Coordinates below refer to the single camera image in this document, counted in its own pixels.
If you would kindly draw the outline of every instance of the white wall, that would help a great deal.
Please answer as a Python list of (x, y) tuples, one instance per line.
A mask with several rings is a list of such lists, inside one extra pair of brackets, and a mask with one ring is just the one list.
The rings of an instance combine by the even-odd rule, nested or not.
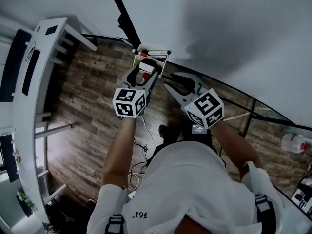
[(312, 127), (312, 0), (123, 0), (143, 43)]
[(34, 214), (30, 217), (24, 217), (20, 222), (12, 227), (14, 234), (43, 234), (46, 233), (43, 229), (42, 222), (36, 218)]
[(17, 191), (20, 188), (19, 179), (13, 183), (10, 183), (8, 179), (0, 182), (0, 216), (10, 228), (25, 217), (25, 213), (16, 199)]
[(81, 33), (126, 37), (114, 0), (0, 0), (0, 14), (31, 29), (42, 19), (68, 17)]

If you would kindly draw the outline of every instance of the white t-shirt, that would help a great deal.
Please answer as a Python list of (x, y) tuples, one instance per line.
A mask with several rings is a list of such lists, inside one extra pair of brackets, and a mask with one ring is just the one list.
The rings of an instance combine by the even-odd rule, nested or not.
[(128, 234), (170, 234), (185, 215), (211, 233), (261, 234), (251, 187), (272, 201), (278, 233), (283, 203), (268, 174), (252, 166), (249, 163), (250, 171), (237, 183), (206, 145), (182, 141), (166, 146), (154, 157), (130, 201), (126, 190), (102, 186), (87, 233), (103, 234), (109, 218), (122, 214)]

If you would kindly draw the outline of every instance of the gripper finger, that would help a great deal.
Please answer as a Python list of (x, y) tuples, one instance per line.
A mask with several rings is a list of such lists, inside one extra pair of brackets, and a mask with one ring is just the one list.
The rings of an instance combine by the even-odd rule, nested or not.
[(193, 96), (193, 93), (182, 93), (176, 87), (167, 82), (164, 82), (164, 87), (180, 105), (184, 105), (187, 101), (191, 100)]
[(182, 84), (188, 91), (194, 94), (198, 92), (201, 86), (203, 86), (203, 82), (197, 75), (185, 72), (176, 72), (170, 75), (176, 82)]

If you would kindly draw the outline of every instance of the black panel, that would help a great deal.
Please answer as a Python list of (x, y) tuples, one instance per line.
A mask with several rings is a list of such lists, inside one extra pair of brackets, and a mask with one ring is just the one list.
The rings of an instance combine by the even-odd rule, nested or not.
[(2, 82), (0, 87), (0, 102), (13, 101), (12, 93), (15, 92), (16, 81), (18, 79), (20, 64), (23, 60), (31, 34), (19, 29), (14, 37), (8, 57), (6, 59)]
[(13, 157), (13, 144), (11, 144), (12, 135), (0, 136), (1, 151), (3, 156), (3, 162), (6, 167), (6, 171), (9, 175), (10, 182), (17, 180), (19, 175), (17, 174), (17, 167), (15, 158)]
[(49, 35), (49, 34), (53, 34), (56, 30), (57, 30), (57, 25), (50, 27), (47, 29), (47, 31), (45, 32), (45, 35)]
[(30, 217), (30, 216), (33, 214), (33, 212), (31, 211), (31, 209), (28, 207), (28, 205), (25, 203), (25, 201), (21, 201), (21, 200), (20, 200), (19, 196), (16, 195), (16, 198), (18, 199), (19, 204), (20, 204), (21, 208), (23, 209), (25, 215), (26, 215), (27, 217)]
[(35, 49), (31, 56), (30, 62), (28, 64), (28, 68), (27, 68), (27, 72), (25, 75), (25, 80), (24, 80), (24, 84), (22, 88), (22, 92), (26, 96), (28, 95), (31, 78), (33, 77), (34, 69), (35, 69), (39, 54), (40, 54), (40, 51)]

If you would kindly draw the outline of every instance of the black metal frame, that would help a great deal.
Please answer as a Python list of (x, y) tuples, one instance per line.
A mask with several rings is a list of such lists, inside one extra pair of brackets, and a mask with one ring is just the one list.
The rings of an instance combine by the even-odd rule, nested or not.
[(132, 24), (132, 21), (126, 10), (126, 7), (123, 4), (122, 0), (114, 0), (114, 1), (121, 13), (120, 17), (118, 18), (119, 27), (124, 31), (133, 48), (137, 49), (138, 46), (141, 44), (141, 41), (137, 35), (136, 29)]

